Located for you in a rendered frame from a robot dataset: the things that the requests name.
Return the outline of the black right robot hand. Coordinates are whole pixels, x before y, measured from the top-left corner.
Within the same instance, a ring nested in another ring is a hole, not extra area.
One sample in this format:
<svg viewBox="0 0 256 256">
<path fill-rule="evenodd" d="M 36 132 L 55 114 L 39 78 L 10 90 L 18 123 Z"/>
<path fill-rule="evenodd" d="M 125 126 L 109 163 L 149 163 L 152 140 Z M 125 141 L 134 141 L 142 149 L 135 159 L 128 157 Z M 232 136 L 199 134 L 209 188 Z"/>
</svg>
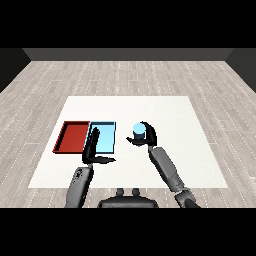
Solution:
<svg viewBox="0 0 256 256">
<path fill-rule="evenodd" d="M 146 127 L 145 132 L 145 138 L 144 139 L 135 139 L 134 135 L 132 138 L 127 137 L 126 140 L 135 145 L 135 146 L 143 146 L 147 145 L 149 148 L 153 148 L 157 145 L 157 135 L 155 129 L 147 122 L 141 121 L 139 123 L 142 123 Z"/>
</svg>

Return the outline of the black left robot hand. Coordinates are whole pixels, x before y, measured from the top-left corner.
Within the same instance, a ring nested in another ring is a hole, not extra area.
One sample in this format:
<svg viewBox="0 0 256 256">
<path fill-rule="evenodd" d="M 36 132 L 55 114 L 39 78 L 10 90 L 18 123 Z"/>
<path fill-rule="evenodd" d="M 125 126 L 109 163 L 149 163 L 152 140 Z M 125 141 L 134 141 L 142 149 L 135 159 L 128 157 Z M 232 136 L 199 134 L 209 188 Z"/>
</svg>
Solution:
<svg viewBox="0 0 256 256">
<path fill-rule="evenodd" d="M 82 152 L 82 162 L 84 164 L 108 164 L 114 162 L 114 158 L 96 156 L 96 146 L 98 143 L 100 131 L 95 127 L 92 131 L 89 132 L 86 144 Z"/>
</svg>

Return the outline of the small blue can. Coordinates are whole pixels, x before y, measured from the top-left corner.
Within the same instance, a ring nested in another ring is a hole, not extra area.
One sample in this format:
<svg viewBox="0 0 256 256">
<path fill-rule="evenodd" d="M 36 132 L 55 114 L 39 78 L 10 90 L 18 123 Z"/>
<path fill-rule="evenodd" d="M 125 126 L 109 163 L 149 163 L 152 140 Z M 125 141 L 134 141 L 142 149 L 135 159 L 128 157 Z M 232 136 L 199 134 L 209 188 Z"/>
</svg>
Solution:
<svg viewBox="0 0 256 256">
<path fill-rule="evenodd" d="M 136 123 L 133 126 L 133 135 L 135 139 L 145 138 L 146 127 L 142 123 Z"/>
</svg>

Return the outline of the light blue shallow open box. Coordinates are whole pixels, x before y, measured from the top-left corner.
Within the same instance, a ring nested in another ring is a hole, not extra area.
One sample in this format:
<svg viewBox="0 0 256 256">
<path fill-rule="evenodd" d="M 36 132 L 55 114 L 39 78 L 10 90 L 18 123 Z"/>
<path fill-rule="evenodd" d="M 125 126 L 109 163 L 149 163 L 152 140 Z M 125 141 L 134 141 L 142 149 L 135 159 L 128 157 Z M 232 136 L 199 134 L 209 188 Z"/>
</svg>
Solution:
<svg viewBox="0 0 256 256">
<path fill-rule="evenodd" d="M 91 121 L 87 136 L 97 128 L 100 132 L 96 146 L 97 154 L 113 154 L 115 146 L 116 123 L 114 121 Z"/>
</svg>

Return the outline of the red shallow open box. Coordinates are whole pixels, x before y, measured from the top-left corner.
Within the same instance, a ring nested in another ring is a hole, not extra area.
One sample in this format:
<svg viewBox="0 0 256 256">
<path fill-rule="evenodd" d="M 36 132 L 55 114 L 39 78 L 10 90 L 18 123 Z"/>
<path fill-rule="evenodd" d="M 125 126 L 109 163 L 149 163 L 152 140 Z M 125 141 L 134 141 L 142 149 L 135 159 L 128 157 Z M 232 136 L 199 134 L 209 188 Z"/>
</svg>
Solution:
<svg viewBox="0 0 256 256">
<path fill-rule="evenodd" d="M 81 154 L 89 121 L 65 121 L 53 148 L 55 154 Z"/>
</svg>

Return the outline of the dark grey robot body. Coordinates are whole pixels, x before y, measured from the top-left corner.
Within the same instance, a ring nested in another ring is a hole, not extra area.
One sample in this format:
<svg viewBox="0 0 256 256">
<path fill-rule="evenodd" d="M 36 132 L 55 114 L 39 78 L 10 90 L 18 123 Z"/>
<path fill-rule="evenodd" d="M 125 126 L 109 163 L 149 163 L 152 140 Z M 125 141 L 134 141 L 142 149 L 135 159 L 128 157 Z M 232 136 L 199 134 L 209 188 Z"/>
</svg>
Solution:
<svg viewBox="0 0 256 256">
<path fill-rule="evenodd" d="M 158 208 L 158 204 L 153 199 L 142 197 L 138 188 L 132 189 L 131 196 L 125 196 L 124 189 L 118 188 L 116 195 L 101 200 L 98 208 Z"/>
</svg>

